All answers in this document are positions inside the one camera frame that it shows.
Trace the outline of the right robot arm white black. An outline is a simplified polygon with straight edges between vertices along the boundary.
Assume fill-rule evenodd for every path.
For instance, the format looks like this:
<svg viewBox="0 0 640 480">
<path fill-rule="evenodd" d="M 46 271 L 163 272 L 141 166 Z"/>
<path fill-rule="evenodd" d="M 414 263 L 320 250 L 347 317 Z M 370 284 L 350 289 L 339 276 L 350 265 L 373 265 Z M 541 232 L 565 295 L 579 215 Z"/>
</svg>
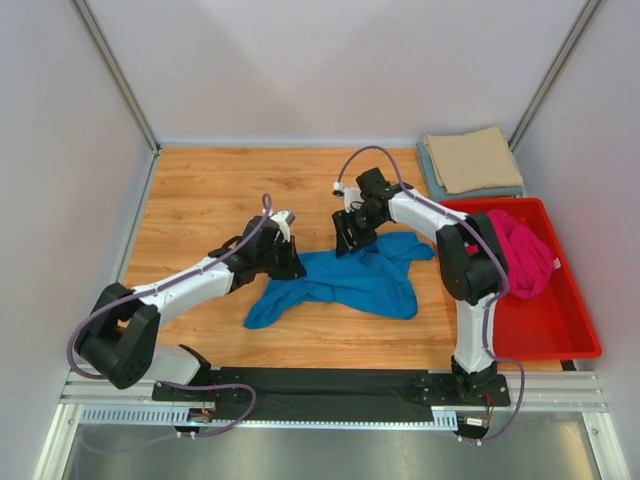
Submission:
<svg viewBox="0 0 640 480">
<path fill-rule="evenodd" d="M 437 247 L 441 280 L 456 301 L 457 339 L 445 385 L 459 398 L 479 395 L 497 378 L 494 317 L 508 280 L 508 265 L 491 219 L 444 207 L 405 183 L 392 184 L 377 168 L 341 181 L 333 194 L 344 208 L 332 214 L 336 255 L 372 244 L 387 222 L 401 224 L 427 237 Z"/>
</svg>

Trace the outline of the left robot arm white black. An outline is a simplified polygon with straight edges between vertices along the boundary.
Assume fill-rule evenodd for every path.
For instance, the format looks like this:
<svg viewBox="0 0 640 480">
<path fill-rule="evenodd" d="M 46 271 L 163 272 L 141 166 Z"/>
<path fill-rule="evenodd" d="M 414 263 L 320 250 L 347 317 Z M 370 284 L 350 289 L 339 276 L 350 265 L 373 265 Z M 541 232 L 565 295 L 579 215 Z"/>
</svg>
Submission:
<svg viewBox="0 0 640 480">
<path fill-rule="evenodd" d="M 188 346 L 159 344 L 159 330 L 187 311 L 233 293 L 260 274 L 275 280 L 304 277 L 306 270 L 291 233 L 294 220 L 291 210 L 256 216 L 242 235 L 186 270 L 134 288 L 119 282 L 107 286 L 67 348 L 68 358 L 80 357 L 93 370 L 83 372 L 78 365 L 73 370 L 90 379 L 106 379 L 118 389 L 141 380 L 188 389 L 209 383 L 210 363 Z"/>
</svg>

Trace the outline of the blue t-shirt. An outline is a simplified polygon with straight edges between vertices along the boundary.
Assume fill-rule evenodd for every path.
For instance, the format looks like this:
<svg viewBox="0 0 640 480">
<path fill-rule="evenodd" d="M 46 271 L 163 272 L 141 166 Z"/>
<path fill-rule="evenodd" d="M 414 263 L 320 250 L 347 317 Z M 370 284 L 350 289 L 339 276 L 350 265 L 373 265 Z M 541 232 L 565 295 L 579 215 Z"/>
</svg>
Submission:
<svg viewBox="0 0 640 480">
<path fill-rule="evenodd" d="M 418 313 L 409 270 L 414 261 L 431 261 L 435 250 L 410 231 L 380 235 L 373 244 L 337 257 L 333 250 L 303 253 L 307 275 L 271 280 L 245 320 L 247 329 L 262 329 L 283 313 L 306 302 L 341 304 L 396 320 Z"/>
</svg>

